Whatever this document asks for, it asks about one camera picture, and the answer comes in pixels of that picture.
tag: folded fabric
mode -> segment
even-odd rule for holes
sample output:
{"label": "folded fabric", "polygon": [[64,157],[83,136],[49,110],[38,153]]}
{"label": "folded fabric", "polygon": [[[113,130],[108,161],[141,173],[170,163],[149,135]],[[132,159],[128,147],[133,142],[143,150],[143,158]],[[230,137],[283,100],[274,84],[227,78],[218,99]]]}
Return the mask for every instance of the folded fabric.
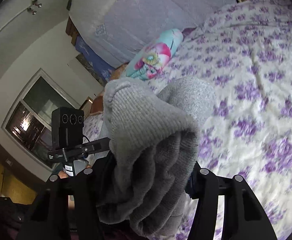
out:
{"label": "folded fabric", "polygon": [[129,219],[141,236],[177,230],[197,158],[198,131],[213,102],[211,86],[196,77],[172,82],[158,97],[136,79],[106,85],[104,124],[117,165],[97,205],[100,221]]}
{"label": "folded fabric", "polygon": [[145,46],[127,65],[122,76],[148,80],[159,74],[183,41],[178,29],[164,31]]}

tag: silver screw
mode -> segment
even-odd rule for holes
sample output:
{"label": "silver screw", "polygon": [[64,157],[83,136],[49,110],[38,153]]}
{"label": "silver screw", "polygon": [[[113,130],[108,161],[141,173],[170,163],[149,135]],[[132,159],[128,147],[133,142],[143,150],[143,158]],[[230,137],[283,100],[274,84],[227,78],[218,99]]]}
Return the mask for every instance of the silver screw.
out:
{"label": "silver screw", "polygon": [[241,182],[241,181],[243,181],[243,177],[241,175],[236,175],[235,180],[238,182]]}
{"label": "silver screw", "polygon": [[86,169],[84,169],[84,173],[86,175],[91,174],[92,172],[93,172],[93,169],[92,168],[86,168]]}
{"label": "silver screw", "polygon": [[200,169],[199,172],[200,172],[201,174],[203,174],[203,175],[207,175],[207,174],[209,174],[209,170],[208,170],[208,169],[205,169],[205,168]]}
{"label": "silver screw", "polygon": [[58,179],[57,175],[51,175],[49,178],[50,181],[56,181],[57,179]]}

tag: camera lens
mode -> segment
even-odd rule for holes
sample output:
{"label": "camera lens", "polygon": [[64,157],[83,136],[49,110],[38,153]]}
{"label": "camera lens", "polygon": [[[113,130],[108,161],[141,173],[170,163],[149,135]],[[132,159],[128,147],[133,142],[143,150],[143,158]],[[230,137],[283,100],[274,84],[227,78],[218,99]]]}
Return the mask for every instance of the camera lens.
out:
{"label": "camera lens", "polygon": [[72,115],[70,116],[70,123],[71,123],[71,124],[75,124],[76,121],[77,121],[77,117],[76,117],[76,115],[72,114]]}
{"label": "camera lens", "polygon": [[68,115],[64,114],[62,120],[63,120],[63,123],[67,123],[68,122]]}

